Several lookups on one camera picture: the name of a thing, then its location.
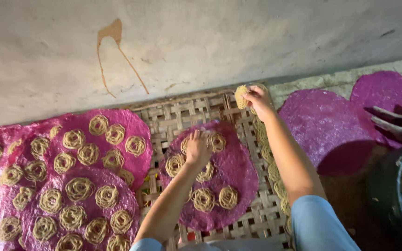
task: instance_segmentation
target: person's hand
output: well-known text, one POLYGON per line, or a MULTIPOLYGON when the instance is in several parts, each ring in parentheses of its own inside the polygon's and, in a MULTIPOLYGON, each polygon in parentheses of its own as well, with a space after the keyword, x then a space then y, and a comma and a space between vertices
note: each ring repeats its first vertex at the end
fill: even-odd
POLYGON ((274 116, 275 110, 272 106, 269 94, 262 88, 253 85, 249 87, 249 92, 243 94, 243 97, 249 101, 248 106, 252 106, 257 112, 257 116, 263 122, 274 116))
POLYGON ((187 142, 186 163, 194 163, 204 167, 210 159, 212 146, 207 146, 207 133, 195 130, 190 134, 187 142))

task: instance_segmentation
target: blue sleeve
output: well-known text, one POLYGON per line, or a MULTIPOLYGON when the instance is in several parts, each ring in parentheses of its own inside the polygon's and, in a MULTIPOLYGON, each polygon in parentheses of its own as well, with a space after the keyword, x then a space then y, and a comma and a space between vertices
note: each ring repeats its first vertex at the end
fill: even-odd
POLYGON ((162 244, 155 239, 145 238, 136 242, 130 251, 161 251, 162 244))
POLYGON ((298 251, 358 250, 332 206, 316 195, 298 198, 291 209, 298 251))

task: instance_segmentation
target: concrete wall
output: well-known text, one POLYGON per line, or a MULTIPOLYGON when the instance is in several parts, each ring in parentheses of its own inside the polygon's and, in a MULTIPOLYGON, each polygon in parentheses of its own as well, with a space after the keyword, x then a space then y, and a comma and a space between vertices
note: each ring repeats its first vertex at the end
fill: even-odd
POLYGON ((0 0, 0 125, 397 59, 398 0, 0 0))

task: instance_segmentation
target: stone floor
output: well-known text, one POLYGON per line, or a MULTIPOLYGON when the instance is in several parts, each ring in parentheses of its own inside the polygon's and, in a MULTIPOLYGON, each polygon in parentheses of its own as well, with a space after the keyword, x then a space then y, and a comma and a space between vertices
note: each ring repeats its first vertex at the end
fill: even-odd
MULTIPOLYGON (((277 83, 276 79, 267 79, 265 82, 268 84, 274 105, 278 108, 290 93, 301 89, 320 88, 349 99, 358 78, 376 71, 397 71, 402 74, 402 61, 308 77, 288 83, 277 83)), ((364 251, 401 250, 384 236, 382 229, 369 214, 365 202, 365 177, 386 152, 387 149, 381 146, 375 148, 366 166, 352 175, 321 176, 328 200, 338 218, 364 251)))

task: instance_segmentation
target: person's arm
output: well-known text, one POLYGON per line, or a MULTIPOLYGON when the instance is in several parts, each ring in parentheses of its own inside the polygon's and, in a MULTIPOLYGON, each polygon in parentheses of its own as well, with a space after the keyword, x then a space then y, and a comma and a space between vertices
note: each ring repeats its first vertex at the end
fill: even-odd
POLYGON ((198 130, 190 134, 185 164, 145 216, 134 243, 144 238, 162 243, 173 235, 188 193, 198 174, 209 162, 212 147, 208 148, 206 141, 206 135, 198 130))
POLYGON ((269 94, 251 86, 243 95, 250 101, 258 117, 265 123, 269 145, 285 185, 291 206, 304 195, 327 199, 316 169, 271 104, 269 94))

